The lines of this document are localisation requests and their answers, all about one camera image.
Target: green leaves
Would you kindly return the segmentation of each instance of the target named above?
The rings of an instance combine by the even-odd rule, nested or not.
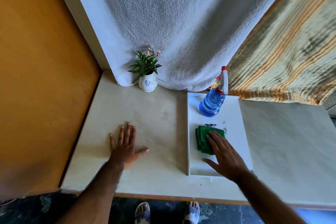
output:
[[[149,51],[150,55],[146,56],[140,51],[134,52],[138,56],[138,60],[135,61],[135,64],[130,65],[131,70],[128,70],[128,72],[133,74],[138,74],[138,76],[134,79],[133,83],[138,81],[142,76],[151,74],[153,72],[157,73],[157,69],[161,67],[161,65],[156,64],[157,63],[157,57],[158,55],[154,54],[154,51]]]

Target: striped cloth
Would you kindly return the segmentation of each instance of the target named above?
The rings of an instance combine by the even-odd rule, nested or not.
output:
[[[335,35],[336,0],[277,0],[230,60],[229,94],[322,104],[336,89]]]

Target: white tray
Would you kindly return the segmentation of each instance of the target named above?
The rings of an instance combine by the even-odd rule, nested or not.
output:
[[[202,158],[209,158],[217,163],[215,155],[208,155],[197,150],[195,129],[200,125],[212,124],[212,127],[223,129],[225,137],[245,161],[247,167],[253,170],[250,151],[242,115],[238,103],[239,97],[226,96],[219,113],[214,117],[205,117],[198,106],[206,94],[188,92],[188,175],[222,177]]]

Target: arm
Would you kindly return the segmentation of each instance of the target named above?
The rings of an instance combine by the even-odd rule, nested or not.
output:
[[[204,159],[215,171],[235,182],[265,224],[306,224],[288,205],[247,168],[232,145],[217,132],[207,136],[218,164]]]
[[[114,192],[124,169],[128,169],[149,148],[134,153],[135,127],[128,123],[120,129],[118,145],[111,134],[111,156],[96,177],[79,196],[75,204],[58,220],[57,224],[107,224]]]

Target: hairy forearm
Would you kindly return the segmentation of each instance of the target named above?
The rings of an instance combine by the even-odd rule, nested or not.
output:
[[[108,161],[57,224],[107,224],[124,165]]]
[[[306,224],[253,174],[246,173],[237,185],[265,224]]]

